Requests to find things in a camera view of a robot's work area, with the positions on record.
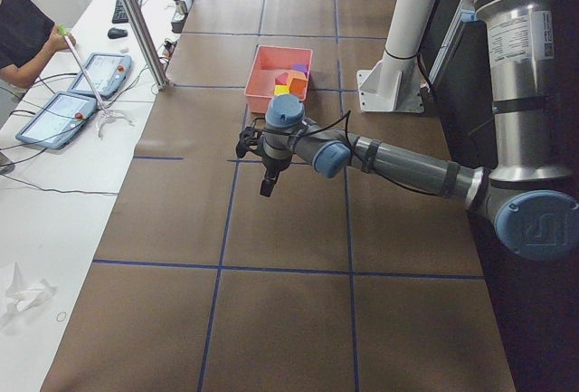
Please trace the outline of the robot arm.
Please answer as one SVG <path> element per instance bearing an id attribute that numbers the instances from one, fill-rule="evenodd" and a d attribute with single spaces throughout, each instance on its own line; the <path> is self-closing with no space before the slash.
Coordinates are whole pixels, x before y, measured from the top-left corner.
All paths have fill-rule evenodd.
<path id="1" fill-rule="evenodd" d="M 487 28 L 498 163 L 472 169 L 309 119 L 294 96 L 273 98 L 262 128 L 247 128 L 236 148 L 252 151 L 269 196 L 279 174 L 300 157 L 324 177 L 354 167 L 427 196 L 456 197 L 487 218 L 512 253 L 554 260 L 578 245 L 578 202 L 555 189 L 569 168 L 554 161 L 548 108 L 555 96 L 552 8 L 557 0 L 462 0 L 458 16 Z"/>

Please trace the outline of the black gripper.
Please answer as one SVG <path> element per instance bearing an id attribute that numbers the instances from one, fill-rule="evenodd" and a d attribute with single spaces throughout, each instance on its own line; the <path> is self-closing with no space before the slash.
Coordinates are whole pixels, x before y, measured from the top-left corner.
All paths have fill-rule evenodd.
<path id="1" fill-rule="evenodd" d="M 288 158 L 276 159 L 266 156 L 261 158 L 261 162 L 266 171 L 264 179 L 261 181 L 260 195 L 271 196 L 280 173 L 290 166 L 290 160 Z"/>

